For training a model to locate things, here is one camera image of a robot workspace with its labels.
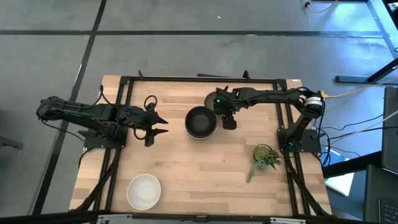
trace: white cable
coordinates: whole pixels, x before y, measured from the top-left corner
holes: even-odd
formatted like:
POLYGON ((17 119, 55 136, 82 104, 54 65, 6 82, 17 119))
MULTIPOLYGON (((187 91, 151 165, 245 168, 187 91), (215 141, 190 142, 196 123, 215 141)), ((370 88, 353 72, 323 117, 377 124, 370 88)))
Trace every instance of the white cable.
POLYGON ((341 138, 337 139, 336 141, 330 143, 330 145, 332 145, 332 144, 334 144, 334 143, 336 143, 336 142, 338 142, 338 141, 340 141, 340 140, 342 140, 342 139, 344 139, 344 138, 347 138, 348 136, 352 136, 352 135, 354 135, 354 134, 358 134, 358 133, 364 132, 364 131, 366 131, 366 130, 368 130, 368 129, 371 129, 371 128, 375 127, 376 125, 378 125, 378 124, 380 124, 380 123, 383 123, 383 122, 387 121, 388 119, 390 119, 391 117, 393 117, 393 116, 394 116, 395 114, 397 114, 397 113, 398 113, 398 110, 395 111, 395 112, 393 112, 392 114, 390 114, 390 116, 384 118, 382 121, 379 121, 379 122, 377 122, 376 124, 371 125, 371 126, 365 128, 364 130, 356 131, 356 132, 354 132, 354 133, 352 133, 352 134, 349 134, 349 135, 347 135, 347 136, 341 137, 341 138))
MULTIPOLYGON (((306 3, 306 2, 305 2, 304 0, 301 0, 301 2, 302 2, 303 5, 305 6, 305 3, 306 3)), ((327 7, 326 9, 324 9, 324 10, 322 10, 322 11, 315 11, 315 10, 313 10, 313 8, 311 7, 311 5, 308 5, 308 6, 305 6, 305 7, 309 8, 313 13, 319 14, 319 13, 323 13, 323 12, 325 12, 326 10, 330 9, 330 8, 331 8, 332 6, 334 6, 337 2, 338 2, 338 0, 334 1, 329 7, 327 7)))

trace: wooden tabletop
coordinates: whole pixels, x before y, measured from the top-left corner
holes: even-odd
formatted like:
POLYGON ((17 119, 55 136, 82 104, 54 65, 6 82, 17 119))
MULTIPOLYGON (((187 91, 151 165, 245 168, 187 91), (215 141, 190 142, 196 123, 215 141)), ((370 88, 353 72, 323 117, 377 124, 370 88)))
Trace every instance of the wooden tabletop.
MULTIPOLYGON (((104 76, 104 94, 115 101, 120 76, 104 76)), ((287 80, 288 88, 302 86, 300 80, 287 80)), ((189 137, 184 122, 187 112, 203 105, 205 96, 216 87, 229 89, 253 87, 272 90, 263 83, 209 82, 142 82, 135 81, 131 105, 143 107, 149 95, 158 98, 156 111, 169 124, 156 128, 169 132, 155 137, 155 144, 145 147, 130 131, 122 150, 111 210, 126 213, 168 213, 208 215, 264 215, 291 216, 289 188, 284 165, 277 170, 268 167, 256 172, 250 183, 246 178, 253 164, 252 150, 258 144, 268 144, 278 150, 276 130, 279 127, 275 104, 260 104, 242 109, 234 117, 238 128, 224 130, 218 120, 214 134, 205 141, 189 137), (162 194, 150 210, 138 211, 127 201, 127 187, 139 174, 158 178, 162 194)), ((287 125, 285 106, 282 106, 287 125)), ((292 107, 294 120, 299 112, 292 107)), ((82 160, 73 191, 70 208, 79 206, 98 182, 104 149, 95 149, 82 160)), ((309 153, 300 153, 305 183, 318 203, 331 212, 322 169, 319 161, 309 153)), ((100 208, 104 208, 108 186, 103 191, 100 208)), ((300 213, 301 195, 296 186, 300 213)))

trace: concrete floor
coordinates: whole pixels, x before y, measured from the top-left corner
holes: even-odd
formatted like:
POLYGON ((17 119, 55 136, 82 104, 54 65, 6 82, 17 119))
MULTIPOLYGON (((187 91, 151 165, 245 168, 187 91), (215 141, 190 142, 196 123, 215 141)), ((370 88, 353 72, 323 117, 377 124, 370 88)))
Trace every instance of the concrete floor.
MULTIPOLYGON (((383 5, 379 0, 372 2, 395 43, 396 30, 386 20, 383 5)), ((328 4, 313 2, 312 6, 322 9, 328 4)), ((0 30, 90 30, 99 5, 100 0, 68 4, 62 0, 0 0, 0 30)), ((372 31, 377 26, 361 2, 341 2, 326 13, 313 14, 299 0, 113 0, 105 7, 99 29, 372 31)), ((84 35, 0 35, 0 135, 25 144, 21 150, 0 150, 0 217, 29 213, 55 137, 55 131, 42 125, 34 111, 39 100, 48 96, 68 98, 87 41, 84 35)), ((147 76, 190 77, 197 73, 240 77, 247 69, 256 78, 299 78, 312 90, 334 95, 363 87, 336 84, 334 76, 368 76, 392 59, 383 38, 97 36, 78 101, 96 99, 103 75, 137 75, 138 69, 147 76)), ((323 125, 342 127, 382 114, 383 90, 377 87, 328 100, 323 125)), ((79 129, 70 125, 68 130, 76 133, 79 129)), ((378 151, 381 132, 353 136, 336 146, 360 155, 378 151)), ((81 149, 82 142, 66 136, 44 213, 67 211, 81 149)), ((333 206, 346 212, 346 206, 339 207, 338 202, 333 206)))

